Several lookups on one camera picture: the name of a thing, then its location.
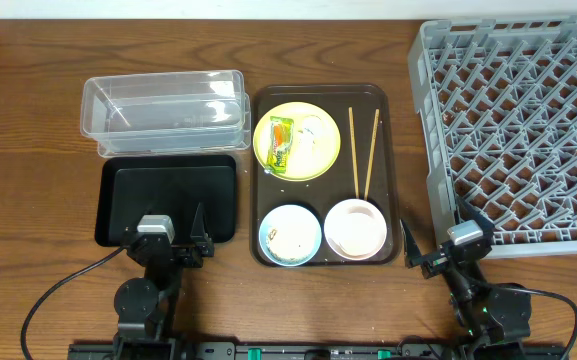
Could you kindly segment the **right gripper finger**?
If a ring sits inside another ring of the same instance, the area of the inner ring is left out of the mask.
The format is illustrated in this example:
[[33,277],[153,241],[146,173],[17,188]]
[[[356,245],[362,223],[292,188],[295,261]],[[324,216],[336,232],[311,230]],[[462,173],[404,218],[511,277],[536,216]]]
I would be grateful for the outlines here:
[[422,254],[407,224],[403,220],[400,224],[404,235],[405,265],[407,268],[414,268],[420,264]]
[[484,235],[494,234],[494,224],[478,208],[461,197],[457,198],[457,206],[462,220],[473,220],[481,228]]

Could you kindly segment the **pink white bowl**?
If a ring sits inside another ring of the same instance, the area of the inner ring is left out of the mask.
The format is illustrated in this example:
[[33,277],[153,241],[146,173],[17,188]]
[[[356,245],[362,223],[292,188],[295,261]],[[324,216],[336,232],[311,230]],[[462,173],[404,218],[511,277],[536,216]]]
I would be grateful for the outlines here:
[[339,256],[364,261],[385,245],[387,222],[381,211],[368,201],[347,199],[334,205],[324,220],[324,237]]

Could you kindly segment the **light blue bowl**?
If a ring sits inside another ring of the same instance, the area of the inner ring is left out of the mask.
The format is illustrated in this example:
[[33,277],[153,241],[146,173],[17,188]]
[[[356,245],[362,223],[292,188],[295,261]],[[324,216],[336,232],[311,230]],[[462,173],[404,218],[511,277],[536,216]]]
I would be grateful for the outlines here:
[[274,264],[297,267],[310,261],[322,243],[318,218],[307,208],[287,204],[272,209],[261,221],[258,244]]

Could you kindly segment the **green snack wrapper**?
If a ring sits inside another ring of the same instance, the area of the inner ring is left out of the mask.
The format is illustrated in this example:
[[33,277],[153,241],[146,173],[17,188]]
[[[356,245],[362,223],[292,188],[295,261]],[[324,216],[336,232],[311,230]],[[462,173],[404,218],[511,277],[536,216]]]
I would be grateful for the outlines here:
[[294,120],[285,117],[270,117],[270,147],[267,154],[267,169],[274,174],[283,174],[292,148]]

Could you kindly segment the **wooden chopstick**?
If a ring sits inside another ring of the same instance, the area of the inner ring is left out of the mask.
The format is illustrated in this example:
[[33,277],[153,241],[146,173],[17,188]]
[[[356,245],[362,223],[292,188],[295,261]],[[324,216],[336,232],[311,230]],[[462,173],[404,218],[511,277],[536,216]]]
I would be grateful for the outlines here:
[[376,138],[378,133],[379,127],[379,118],[380,118],[380,109],[375,109],[374,119],[373,119],[373,127],[371,133],[371,144],[369,150],[369,158],[368,158],[368,165],[367,165],[367,174],[365,180],[365,188],[364,188],[364,200],[367,201],[369,197],[369,190],[371,185],[371,178],[372,178],[372,170],[373,170],[373,163],[374,163],[374,153],[376,148]]
[[355,130],[354,130],[354,113],[353,113],[352,107],[348,107],[348,120],[349,120],[351,156],[352,156],[354,193],[355,193],[355,198],[358,199],[359,198],[359,177],[358,177],[356,140],[355,140]]

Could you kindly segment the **white tissue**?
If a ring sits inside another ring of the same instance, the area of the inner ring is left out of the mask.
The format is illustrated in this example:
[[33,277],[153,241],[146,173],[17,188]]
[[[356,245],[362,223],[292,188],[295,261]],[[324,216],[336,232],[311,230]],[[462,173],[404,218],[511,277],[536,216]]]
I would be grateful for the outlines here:
[[319,117],[315,115],[304,117],[301,122],[301,128],[298,131],[300,150],[304,153],[312,154],[322,130],[322,120]]

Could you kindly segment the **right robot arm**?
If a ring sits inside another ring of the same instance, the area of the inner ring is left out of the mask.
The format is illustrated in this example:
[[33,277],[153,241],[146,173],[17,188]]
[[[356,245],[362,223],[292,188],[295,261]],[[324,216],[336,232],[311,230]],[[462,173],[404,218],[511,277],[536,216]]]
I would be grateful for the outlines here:
[[531,296],[517,284],[488,282],[479,261],[492,250],[494,225],[470,203],[460,199],[466,220],[450,227],[448,239],[422,254],[406,224],[405,265],[420,267],[424,278],[442,276],[450,304],[470,339],[454,354],[462,359],[526,359],[523,340],[530,336]]

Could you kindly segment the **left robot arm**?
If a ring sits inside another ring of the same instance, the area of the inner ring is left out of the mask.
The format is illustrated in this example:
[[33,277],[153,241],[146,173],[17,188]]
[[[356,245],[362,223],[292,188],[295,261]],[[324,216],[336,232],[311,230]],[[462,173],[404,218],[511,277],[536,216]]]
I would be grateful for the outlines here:
[[118,332],[111,358],[186,359],[193,347],[174,333],[172,322],[182,271],[202,267],[215,253],[204,205],[197,205],[185,238],[176,237],[170,216],[146,214],[125,233],[121,246],[144,275],[124,282],[115,294]]

